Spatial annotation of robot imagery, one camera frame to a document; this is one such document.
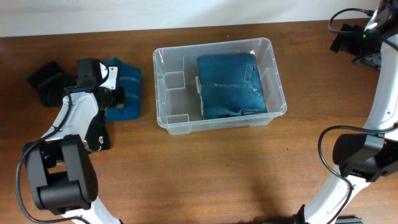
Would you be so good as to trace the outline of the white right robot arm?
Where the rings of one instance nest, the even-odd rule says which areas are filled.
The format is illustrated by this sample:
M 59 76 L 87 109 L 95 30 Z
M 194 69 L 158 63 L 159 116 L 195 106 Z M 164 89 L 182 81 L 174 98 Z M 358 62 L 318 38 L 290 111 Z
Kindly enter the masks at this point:
M 363 10 L 370 20 L 365 27 L 343 24 L 336 30 L 330 49 L 354 55 L 353 64 L 363 63 L 380 71 L 373 105 L 364 127 L 330 126 L 327 132 L 345 129 L 333 148 L 331 167 L 318 149 L 330 176 L 317 194 L 291 223 L 361 223 L 359 218 L 340 218 L 362 189 L 397 172 L 397 1 L 380 0 L 376 10 Z

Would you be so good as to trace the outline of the teal blue garment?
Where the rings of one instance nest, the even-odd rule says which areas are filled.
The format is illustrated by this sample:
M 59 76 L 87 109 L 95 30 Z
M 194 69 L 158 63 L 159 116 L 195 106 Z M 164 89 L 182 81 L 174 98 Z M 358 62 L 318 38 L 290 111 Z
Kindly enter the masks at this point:
M 126 104 L 121 109 L 108 109 L 106 120 L 130 121 L 141 116 L 141 97 L 142 97 L 142 75 L 141 69 L 124 63 L 117 57 L 105 60 L 107 66 L 117 66 L 119 68 L 118 86 L 123 87 L 126 94 Z

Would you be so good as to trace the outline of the blue jeans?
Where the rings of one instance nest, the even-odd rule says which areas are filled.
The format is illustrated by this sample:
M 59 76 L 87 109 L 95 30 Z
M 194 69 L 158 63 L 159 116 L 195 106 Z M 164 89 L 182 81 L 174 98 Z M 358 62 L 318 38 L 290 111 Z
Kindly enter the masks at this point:
M 197 65 L 205 119 L 268 112 L 255 55 L 202 55 Z

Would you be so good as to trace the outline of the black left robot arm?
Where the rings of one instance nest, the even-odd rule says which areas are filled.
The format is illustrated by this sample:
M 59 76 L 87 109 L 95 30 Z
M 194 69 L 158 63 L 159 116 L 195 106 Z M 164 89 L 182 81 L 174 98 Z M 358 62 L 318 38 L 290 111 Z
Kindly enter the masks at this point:
M 98 59 L 77 61 L 75 85 L 62 91 L 62 108 L 51 128 L 25 145 L 16 171 L 16 194 L 23 214 L 31 221 L 21 195 L 25 167 L 35 206 L 56 218 L 52 223 L 120 223 L 98 197 L 98 179 L 89 155 L 108 150 L 104 122 L 108 109 L 123 108 L 126 94 L 119 86 L 120 69 Z

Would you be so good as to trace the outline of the small black garment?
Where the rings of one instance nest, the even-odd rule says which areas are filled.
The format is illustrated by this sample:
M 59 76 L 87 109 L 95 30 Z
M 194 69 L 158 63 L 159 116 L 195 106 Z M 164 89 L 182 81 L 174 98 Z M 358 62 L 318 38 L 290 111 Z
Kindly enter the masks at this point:
M 62 105 L 64 88 L 76 84 L 76 78 L 64 73 L 59 64 L 51 61 L 27 77 L 27 82 L 39 93 L 46 107 Z

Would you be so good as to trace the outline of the light grey jeans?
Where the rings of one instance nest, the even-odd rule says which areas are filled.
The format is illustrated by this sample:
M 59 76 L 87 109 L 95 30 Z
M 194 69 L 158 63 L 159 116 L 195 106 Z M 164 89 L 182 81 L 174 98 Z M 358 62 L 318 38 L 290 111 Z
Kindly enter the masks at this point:
M 195 77 L 195 82 L 196 82 L 196 87 L 197 87 L 197 93 L 199 94 L 199 97 L 200 97 L 201 116 L 202 116 L 203 119 L 205 119 L 205 117 L 204 117 L 204 109 L 203 109 L 203 97 L 202 97 L 202 94 L 201 94 L 202 85 L 200 83 L 199 76 Z

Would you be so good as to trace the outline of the large black garment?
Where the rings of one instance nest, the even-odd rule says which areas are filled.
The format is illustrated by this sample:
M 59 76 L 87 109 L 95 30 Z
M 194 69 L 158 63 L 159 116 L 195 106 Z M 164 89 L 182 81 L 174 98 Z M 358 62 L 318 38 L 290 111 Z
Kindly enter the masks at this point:
M 93 152 L 106 151 L 111 148 L 105 121 L 106 111 L 99 110 L 97 115 L 90 122 L 85 140 L 83 141 L 86 151 L 89 154 Z

